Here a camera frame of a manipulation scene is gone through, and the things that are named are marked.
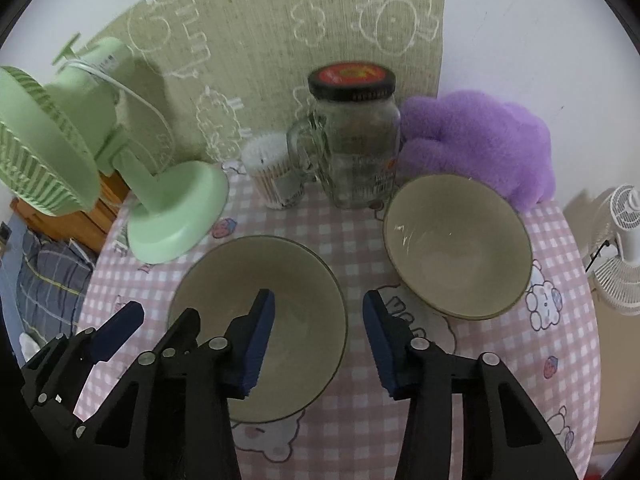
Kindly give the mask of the ceramic floral bowl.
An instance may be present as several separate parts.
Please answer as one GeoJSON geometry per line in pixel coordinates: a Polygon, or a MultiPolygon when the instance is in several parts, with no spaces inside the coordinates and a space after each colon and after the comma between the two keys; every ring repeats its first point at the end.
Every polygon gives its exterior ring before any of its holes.
{"type": "Polygon", "coordinates": [[[518,213],[492,188],[454,174],[406,183],[387,206],[383,237],[401,281],[450,318],[502,315],[532,274],[532,243],[518,213]]]}
{"type": "Polygon", "coordinates": [[[263,288],[274,295],[274,322],[256,386],[229,403],[235,422],[275,422],[306,408],[335,376],[346,346],[345,301],[330,268],[275,236],[237,238],[208,252],[182,279],[168,320],[197,310],[204,342],[247,314],[263,288]]]}

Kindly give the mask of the white plastic bag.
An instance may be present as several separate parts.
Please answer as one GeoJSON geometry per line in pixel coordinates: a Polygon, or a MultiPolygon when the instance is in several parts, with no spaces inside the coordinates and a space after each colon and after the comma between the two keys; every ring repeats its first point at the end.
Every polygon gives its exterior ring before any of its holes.
{"type": "Polygon", "coordinates": [[[40,344],[29,334],[21,333],[18,337],[18,342],[20,343],[22,356],[26,362],[31,360],[41,350],[40,344]]]}

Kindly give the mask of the grey plaid pillow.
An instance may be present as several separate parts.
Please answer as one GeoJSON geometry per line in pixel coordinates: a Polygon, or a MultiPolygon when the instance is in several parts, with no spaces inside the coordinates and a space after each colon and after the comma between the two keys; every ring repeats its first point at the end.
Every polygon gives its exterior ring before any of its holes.
{"type": "Polygon", "coordinates": [[[76,332],[95,267],[96,254],[77,240],[25,232],[16,306],[24,331],[38,344],[76,332]]]}

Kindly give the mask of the pink checkered tablecloth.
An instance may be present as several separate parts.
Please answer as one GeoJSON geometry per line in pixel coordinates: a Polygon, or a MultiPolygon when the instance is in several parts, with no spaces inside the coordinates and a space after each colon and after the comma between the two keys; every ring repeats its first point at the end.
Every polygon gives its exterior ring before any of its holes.
{"type": "Polygon", "coordinates": [[[548,422],[583,476],[596,435],[600,351],[596,312],[582,258],[562,210],[545,203],[524,218],[534,251],[533,290],[553,288],[560,300],[536,314],[525,299],[498,318],[439,318],[401,285],[383,243],[382,210],[332,207],[315,186],[289,210],[262,206],[247,177],[227,171],[230,190],[216,226],[186,255],[160,266],[134,258],[122,240],[129,212],[108,233],[81,309],[80,328],[99,326],[126,302],[145,310],[143,325],[111,361],[97,365],[76,405],[91,416],[131,361],[155,346],[183,274],[212,248],[245,235],[286,237],[313,250],[332,269],[347,302],[348,345],[331,385],[303,413],[264,426],[234,428],[247,479],[389,479],[397,464],[408,406],[382,388],[362,326],[361,299],[378,289],[413,329],[448,352],[498,354],[548,422]]]}

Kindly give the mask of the wooden bed headboard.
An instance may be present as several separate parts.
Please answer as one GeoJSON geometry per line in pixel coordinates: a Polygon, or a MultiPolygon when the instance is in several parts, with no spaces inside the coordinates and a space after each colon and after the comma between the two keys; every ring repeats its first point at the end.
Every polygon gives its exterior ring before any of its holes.
{"type": "Polygon", "coordinates": [[[20,198],[14,198],[11,209],[34,232],[52,240],[76,240],[98,254],[104,246],[119,206],[130,188],[119,174],[101,176],[101,197],[90,212],[77,211],[62,217],[42,214],[20,198]]]}

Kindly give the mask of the white floor fan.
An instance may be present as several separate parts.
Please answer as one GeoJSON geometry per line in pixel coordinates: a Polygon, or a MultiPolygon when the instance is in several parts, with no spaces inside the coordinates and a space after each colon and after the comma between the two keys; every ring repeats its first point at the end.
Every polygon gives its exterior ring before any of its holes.
{"type": "Polygon", "coordinates": [[[594,215],[586,273],[600,299],[622,315],[639,314],[639,188],[623,184],[594,215]]]}

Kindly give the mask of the green desk fan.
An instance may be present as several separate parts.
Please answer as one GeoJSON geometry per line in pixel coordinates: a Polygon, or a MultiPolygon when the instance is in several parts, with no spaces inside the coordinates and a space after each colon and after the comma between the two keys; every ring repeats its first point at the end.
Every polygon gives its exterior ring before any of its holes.
{"type": "Polygon", "coordinates": [[[30,206],[51,217],[90,211],[101,179],[119,174],[139,203],[126,225],[136,258],[159,264],[196,246],[226,206],[224,170],[190,160],[155,171],[131,148],[132,137],[116,116],[134,56],[122,41],[106,37],[85,54],[66,44],[50,84],[24,70],[1,70],[1,180],[30,206]]]}

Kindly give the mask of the cotton swab container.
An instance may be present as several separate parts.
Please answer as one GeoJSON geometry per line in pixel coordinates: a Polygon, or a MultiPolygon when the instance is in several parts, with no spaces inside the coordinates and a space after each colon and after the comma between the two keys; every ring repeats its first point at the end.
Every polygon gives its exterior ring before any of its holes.
{"type": "Polygon", "coordinates": [[[303,182],[292,165],[283,132],[264,132],[248,140],[241,151],[241,162],[268,208],[288,209],[302,199],[303,182]]]}

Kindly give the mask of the purple plush toy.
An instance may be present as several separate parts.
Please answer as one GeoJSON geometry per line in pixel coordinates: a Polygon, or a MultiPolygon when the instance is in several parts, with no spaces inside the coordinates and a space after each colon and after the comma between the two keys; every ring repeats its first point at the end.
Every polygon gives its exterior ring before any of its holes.
{"type": "Polygon", "coordinates": [[[551,134],[524,106],[462,90],[412,96],[400,118],[399,179],[457,174],[486,184],[519,212],[554,196],[551,134]]]}

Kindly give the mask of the green patterned cardboard panel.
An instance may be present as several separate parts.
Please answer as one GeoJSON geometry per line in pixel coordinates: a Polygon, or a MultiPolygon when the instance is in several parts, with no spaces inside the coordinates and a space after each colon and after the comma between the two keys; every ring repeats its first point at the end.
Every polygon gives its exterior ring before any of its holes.
{"type": "Polygon", "coordinates": [[[282,131],[314,99],[308,75],[369,61],[396,75],[396,99],[435,94],[445,0],[139,0],[104,29],[134,55],[117,109],[151,170],[226,162],[282,131]]]}

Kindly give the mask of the glass jar with lid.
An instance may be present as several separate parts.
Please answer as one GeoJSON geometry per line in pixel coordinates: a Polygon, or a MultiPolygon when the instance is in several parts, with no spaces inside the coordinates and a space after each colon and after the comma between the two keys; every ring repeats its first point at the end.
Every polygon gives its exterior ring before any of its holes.
{"type": "Polygon", "coordinates": [[[307,84],[314,102],[286,133],[297,173],[318,180],[340,209],[386,200],[400,144],[395,74],[371,62],[337,62],[313,70],[307,84]]]}

